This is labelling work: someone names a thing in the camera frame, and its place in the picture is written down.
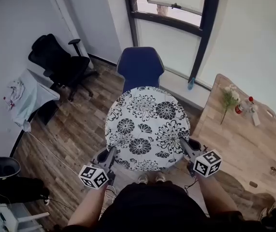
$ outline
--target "black shirt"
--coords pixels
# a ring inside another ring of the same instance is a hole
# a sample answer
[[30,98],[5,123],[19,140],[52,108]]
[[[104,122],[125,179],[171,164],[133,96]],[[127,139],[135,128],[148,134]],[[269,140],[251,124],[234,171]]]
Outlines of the black shirt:
[[240,212],[208,218],[182,188],[165,182],[128,185],[94,227],[71,225],[63,231],[264,232],[265,228],[260,222],[244,221]]

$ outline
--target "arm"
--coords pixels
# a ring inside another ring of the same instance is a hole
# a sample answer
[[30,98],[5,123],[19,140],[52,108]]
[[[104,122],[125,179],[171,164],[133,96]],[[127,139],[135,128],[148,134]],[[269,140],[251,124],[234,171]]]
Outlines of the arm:
[[71,216],[68,225],[92,227],[99,220],[107,185],[99,190],[91,189]]
[[238,211],[233,199],[213,177],[207,178],[197,174],[203,199],[210,217],[227,211]]

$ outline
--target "black and white tablecloth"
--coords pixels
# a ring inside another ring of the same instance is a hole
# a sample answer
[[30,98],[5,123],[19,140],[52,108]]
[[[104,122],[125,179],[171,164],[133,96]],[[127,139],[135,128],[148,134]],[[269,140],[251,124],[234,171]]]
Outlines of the black and white tablecloth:
[[107,148],[117,148],[116,162],[126,169],[159,171],[183,157],[179,138],[189,140],[184,108],[168,92],[138,87],[111,106],[105,123]]

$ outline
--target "chair armrest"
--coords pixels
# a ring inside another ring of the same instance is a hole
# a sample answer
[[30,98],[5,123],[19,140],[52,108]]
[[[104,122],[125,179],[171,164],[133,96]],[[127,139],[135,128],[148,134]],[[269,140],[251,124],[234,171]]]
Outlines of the chair armrest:
[[43,72],[43,75],[46,76],[46,77],[50,77],[52,74],[53,74],[53,72],[51,70],[45,70]]
[[76,53],[79,55],[79,56],[81,56],[81,53],[80,53],[80,51],[79,51],[79,48],[78,48],[78,43],[80,42],[81,40],[80,39],[75,39],[75,40],[71,40],[68,44],[73,44],[73,47],[74,47],[74,49],[75,49],[75,51],[76,51]]
[[75,40],[69,41],[68,44],[78,44],[80,41],[81,41],[80,39],[75,39]]

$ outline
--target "plastic bottle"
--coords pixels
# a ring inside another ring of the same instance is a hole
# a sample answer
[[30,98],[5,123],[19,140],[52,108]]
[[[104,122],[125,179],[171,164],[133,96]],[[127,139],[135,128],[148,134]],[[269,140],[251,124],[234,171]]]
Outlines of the plastic bottle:
[[253,103],[254,99],[253,97],[249,97],[248,99],[244,99],[242,100],[238,105],[236,105],[236,107],[234,108],[235,112],[237,114],[241,114],[243,111],[248,110]]
[[192,88],[194,87],[194,84],[195,84],[195,78],[193,77],[191,81],[188,83],[188,86],[187,86],[188,90],[192,90]]

